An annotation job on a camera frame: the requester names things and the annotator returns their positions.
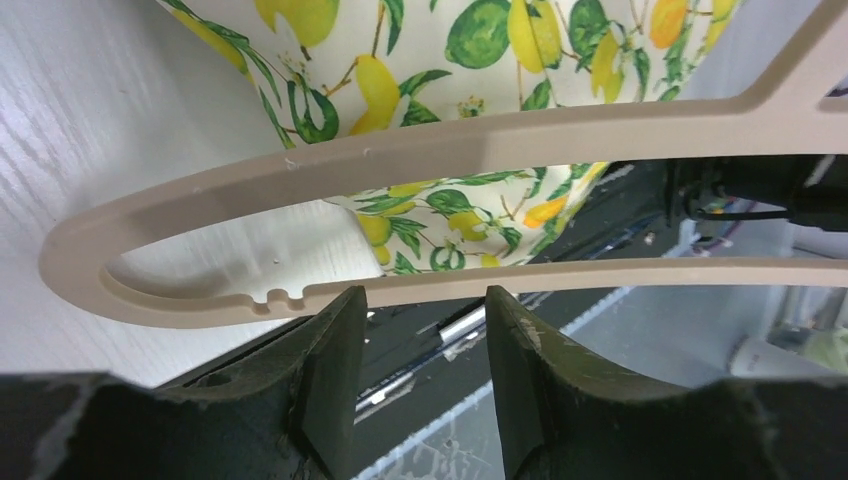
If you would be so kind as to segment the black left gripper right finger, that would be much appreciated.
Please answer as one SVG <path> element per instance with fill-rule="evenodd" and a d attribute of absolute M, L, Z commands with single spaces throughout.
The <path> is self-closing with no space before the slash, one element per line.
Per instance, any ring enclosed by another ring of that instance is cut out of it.
<path fill-rule="evenodd" d="M 499 286 L 487 349 L 509 479 L 843 479 L 843 376 L 688 389 L 578 344 Z"/>

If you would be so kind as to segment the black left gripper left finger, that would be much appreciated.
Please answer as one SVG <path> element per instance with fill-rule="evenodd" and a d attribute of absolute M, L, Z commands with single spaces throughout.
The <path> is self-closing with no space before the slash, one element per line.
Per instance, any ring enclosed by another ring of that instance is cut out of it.
<path fill-rule="evenodd" d="M 5 479 L 346 479 L 365 290 L 181 385 L 5 375 Z"/>

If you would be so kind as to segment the yellow patterned cloth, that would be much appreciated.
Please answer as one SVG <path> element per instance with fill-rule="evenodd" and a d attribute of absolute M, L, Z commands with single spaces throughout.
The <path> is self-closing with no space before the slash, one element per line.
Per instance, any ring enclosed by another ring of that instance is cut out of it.
<path fill-rule="evenodd" d="M 400 127 L 670 101 L 736 1 L 167 1 L 254 86 L 287 149 Z M 557 240 L 604 162 L 332 198 L 387 275 L 522 265 Z"/>

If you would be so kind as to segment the beige wooden hanger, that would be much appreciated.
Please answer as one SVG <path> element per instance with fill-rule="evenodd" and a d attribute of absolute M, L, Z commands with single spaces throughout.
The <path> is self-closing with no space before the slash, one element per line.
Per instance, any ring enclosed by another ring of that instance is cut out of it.
<path fill-rule="evenodd" d="M 158 185 L 56 225 L 39 272 L 92 314 L 159 328 L 213 328 L 322 310 L 344 290 L 313 285 L 263 302 L 246 294 L 175 299 L 115 280 L 125 252 L 244 216 L 387 184 L 542 165 L 710 156 L 843 154 L 847 5 L 824 1 L 743 93 L 717 100 L 584 106 L 430 123 L 260 156 Z"/>

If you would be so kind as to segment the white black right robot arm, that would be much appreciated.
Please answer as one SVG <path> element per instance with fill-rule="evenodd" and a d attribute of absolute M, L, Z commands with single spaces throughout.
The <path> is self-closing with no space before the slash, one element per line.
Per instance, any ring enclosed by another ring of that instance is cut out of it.
<path fill-rule="evenodd" d="M 847 156 L 787 154 L 669 159 L 669 218 L 746 222 L 786 220 L 827 232 L 847 231 Z M 772 210 L 713 213 L 713 200 L 747 200 Z"/>

